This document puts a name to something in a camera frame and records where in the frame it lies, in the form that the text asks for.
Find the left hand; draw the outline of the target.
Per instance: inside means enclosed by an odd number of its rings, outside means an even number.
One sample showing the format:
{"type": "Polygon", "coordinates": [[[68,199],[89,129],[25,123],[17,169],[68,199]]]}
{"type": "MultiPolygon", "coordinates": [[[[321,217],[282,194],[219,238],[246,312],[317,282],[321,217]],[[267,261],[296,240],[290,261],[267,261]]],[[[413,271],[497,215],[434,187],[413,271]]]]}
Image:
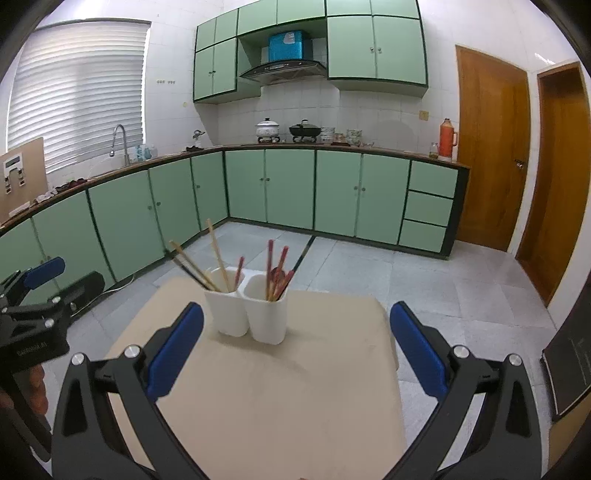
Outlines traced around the left hand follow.
{"type": "Polygon", "coordinates": [[[31,367],[27,373],[28,386],[23,395],[35,414],[45,416],[48,412],[48,398],[45,386],[45,371],[41,365],[31,367]]]}

